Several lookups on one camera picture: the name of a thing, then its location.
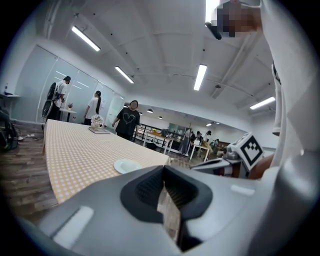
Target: wall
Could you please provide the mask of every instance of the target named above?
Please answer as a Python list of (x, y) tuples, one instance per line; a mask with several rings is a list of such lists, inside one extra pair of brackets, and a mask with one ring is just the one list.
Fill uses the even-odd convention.
[(19, 75), (35, 47), (36, 23), (33, 17), (27, 20), (13, 38), (0, 69), (0, 92), (14, 93)]
[(274, 113), (256, 117), (252, 121), (252, 133), (263, 147), (277, 148), (279, 137), (272, 133), (274, 121)]

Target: white plate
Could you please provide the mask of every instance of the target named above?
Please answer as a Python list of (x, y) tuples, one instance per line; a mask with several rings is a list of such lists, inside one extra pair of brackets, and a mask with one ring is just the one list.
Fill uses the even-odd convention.
[(131, 173), (142, 168), (140, 164), (128, 159), (120, 159), (114, 162), (114, 169), (121, 174)]

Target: glass door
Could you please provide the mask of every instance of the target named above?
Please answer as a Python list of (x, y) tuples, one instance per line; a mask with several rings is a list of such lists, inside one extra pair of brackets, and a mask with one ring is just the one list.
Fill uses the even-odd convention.
[(114, 129), (112, 127), (112, 123), (114, 122), (115, 118), (123, 108), (124, 103), (125, 103), (125, 100), (121, 95), (117, 93), (113, 94), (113, 98), (112, 98), (112, 101), (107, 113), (107, 117), (105, 120), (105, 124), (104, 124), (105, 126), (107, 126), (110, 129)]

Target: woman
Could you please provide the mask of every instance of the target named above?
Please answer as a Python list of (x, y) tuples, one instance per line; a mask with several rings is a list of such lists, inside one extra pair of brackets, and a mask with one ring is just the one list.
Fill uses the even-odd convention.
[(90, 126), (91, 118), (94, 115), (99, 115), (100, 104), (101, 104), (101, 92), (97, 90), (94, 94), (94, 98), (90, 100), (90, 102), (88, 103), (88, 107), (85, 110), (84, 125)]
[(134, 135), (135, 127), (136, 130), (139, 128), (140, 115), (136, 110), (139, 104), (137, 100), (133, 100), (129, 107), (123, 108), (115, 118), (112, 127), (115, 126), (116, 122), (120, 121), (116, 127), (116, 135), (130, 141)]

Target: pipe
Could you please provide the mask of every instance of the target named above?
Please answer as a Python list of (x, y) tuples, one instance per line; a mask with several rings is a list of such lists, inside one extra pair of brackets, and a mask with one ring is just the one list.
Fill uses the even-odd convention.
[(58, 12), (58, 9), (60, 7), (61, 2), (62, 2), (61, 0), (58, 0), (58, 2), (56, 3), (56, 5), (55, 5), (55, 7), (53, 9), (52, 15), (48, 19), (49, 27), (48, 27), (47, 34), (46, 34), (46, 39), (48, 39), (48, 40), (50, 39), (51, 31), (52, 31), (52, 28), (54, 26), (55, 19), (56, 19), (56, 16), (57, 16), (57, 12)]

